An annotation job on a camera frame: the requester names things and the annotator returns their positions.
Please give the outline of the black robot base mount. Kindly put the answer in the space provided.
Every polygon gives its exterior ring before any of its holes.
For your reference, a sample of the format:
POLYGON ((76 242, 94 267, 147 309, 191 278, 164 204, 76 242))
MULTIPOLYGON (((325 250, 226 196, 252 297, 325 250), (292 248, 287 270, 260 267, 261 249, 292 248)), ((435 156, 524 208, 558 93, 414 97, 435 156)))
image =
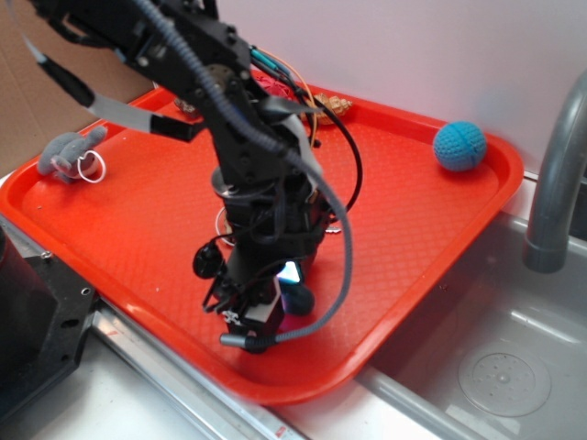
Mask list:
POLYGON ((24 257, 1 233, 1 421, 72 374, 95 289, 50 254, 24 257))

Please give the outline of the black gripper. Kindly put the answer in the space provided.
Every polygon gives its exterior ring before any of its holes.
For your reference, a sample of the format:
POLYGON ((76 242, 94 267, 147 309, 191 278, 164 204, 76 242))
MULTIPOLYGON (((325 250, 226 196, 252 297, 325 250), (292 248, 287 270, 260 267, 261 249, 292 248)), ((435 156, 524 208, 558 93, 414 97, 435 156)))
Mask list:
POLYGON ((219 178, 212 186, 224 202, 234 246, 215 236, 195 253, 195 275, 213 281, 203 310, 242 315, 241 348, 262 353, 276 344, 284 318, 279 282, 305 283, 325 235, 329 205, 307 178, 241 187, 219 178))

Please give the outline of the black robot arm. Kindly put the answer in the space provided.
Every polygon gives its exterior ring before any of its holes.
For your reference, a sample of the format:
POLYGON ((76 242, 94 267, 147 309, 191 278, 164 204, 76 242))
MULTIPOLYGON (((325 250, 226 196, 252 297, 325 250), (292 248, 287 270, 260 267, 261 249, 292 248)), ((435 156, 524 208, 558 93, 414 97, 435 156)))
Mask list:
POLYGON ((112 50, 128 67, 192 105, 197 123, 136 110, 94 92, 42 52, 39 66, 79 105, 122 127, 184 141, 208 131, 234 247, 217 242, 194 257, 194 273, 212 281, 203 307, 221 314, 220 341, 260 353, 307 336, 281 333, 278 274, 313 260, 332 216, 343 208, 325 182, 305 136, 310 108, 267 93, 250 73, 250 48, 222 23, 212 1, 37 1, 36 13, 71 43, 112 50))

